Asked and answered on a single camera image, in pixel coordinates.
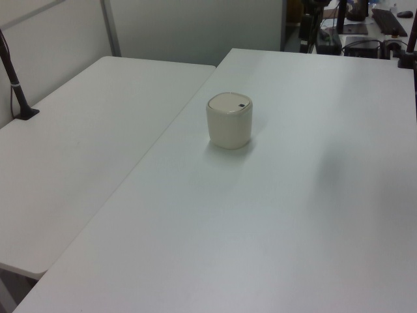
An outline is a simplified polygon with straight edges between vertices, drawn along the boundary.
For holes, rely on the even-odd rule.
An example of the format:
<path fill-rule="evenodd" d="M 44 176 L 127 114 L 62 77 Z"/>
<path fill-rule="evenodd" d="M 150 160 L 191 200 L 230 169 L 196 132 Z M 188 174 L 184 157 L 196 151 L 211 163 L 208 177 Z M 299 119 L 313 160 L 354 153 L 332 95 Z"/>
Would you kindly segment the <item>black Franka gripper body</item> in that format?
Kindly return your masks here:
<path fill-rule="evenodd" d="M 303 0 L 304 15 L 321 15 L 328 6 L 328 0 Z"/>

